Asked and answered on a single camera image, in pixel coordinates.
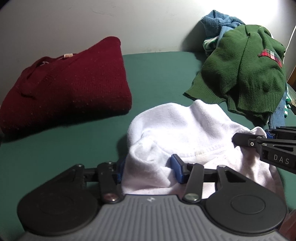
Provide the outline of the white polo shirt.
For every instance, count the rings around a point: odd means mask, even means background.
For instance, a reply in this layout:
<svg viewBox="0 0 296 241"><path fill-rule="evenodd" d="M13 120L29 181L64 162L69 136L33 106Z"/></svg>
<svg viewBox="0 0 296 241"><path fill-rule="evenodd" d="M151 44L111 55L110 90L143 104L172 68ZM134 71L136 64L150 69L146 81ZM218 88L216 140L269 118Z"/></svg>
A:
<svg viewBox="0 0 296 241"><path fill-rule="evenodd" d="M261 127L248 129L232 121L217 104L201 100L190 106L167 103L136 116L127 131L128 154L122 190L125 194L184 194L170 165L177 154L185 163L206 169L225 165L284 197L277 169L260 161L252 148L233 144L236 133L263 135Z"/></svg>

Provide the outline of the dark green knit sweater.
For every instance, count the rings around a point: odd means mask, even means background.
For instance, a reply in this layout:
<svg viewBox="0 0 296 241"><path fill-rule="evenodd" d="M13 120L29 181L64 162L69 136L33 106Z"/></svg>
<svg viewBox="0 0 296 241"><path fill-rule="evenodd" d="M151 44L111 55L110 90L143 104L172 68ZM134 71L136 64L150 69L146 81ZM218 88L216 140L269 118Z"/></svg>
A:
<svg viewBox="0 0 296 241"><path fill-rule="evenodd" d="M259 25L227 31L184 95L266 125L286 89L285 47Z"/></svg>

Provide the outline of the green white striped shirt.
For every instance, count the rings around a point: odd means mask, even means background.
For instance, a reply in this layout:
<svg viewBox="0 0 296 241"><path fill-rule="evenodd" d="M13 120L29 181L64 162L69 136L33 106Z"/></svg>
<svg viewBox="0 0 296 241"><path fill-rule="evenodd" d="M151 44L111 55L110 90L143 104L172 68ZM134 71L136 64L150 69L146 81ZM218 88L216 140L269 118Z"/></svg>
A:
<svg viewBox="0 0 296 241"><path fill-rule="evenodd" d="M217 48L220 42L219 36L213 37L213 38L207 38L203 42L203 49L205 51L206 56L211 55L214 50Z"/></svg>

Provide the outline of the folded dark red sweater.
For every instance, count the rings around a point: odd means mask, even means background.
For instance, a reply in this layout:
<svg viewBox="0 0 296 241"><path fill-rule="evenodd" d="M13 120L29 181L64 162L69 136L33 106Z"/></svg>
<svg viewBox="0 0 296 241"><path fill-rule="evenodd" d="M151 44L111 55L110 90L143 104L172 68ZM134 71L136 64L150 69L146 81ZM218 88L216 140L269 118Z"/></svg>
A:
<svg viewBox="0 0 296 241"><path fill-rule="evenodd" d="M1 105L1 130L15 140L57 126L126 114L132 94L117 37L24 69Z"/></svg>

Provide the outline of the blue knit garment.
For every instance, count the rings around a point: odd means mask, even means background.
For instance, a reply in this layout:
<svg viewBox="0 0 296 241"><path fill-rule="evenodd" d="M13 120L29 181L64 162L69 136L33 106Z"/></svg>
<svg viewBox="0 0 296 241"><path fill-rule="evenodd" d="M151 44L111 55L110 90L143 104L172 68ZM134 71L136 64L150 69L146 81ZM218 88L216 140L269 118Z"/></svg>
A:
<svg viewBox="0 0 296 241"><path fill-rule="evenodd" d="M212 10L200 22L205 29L206 38L218 37L219 40L225 32L245 24L239 18L220 13L217 10Z"/></svg>

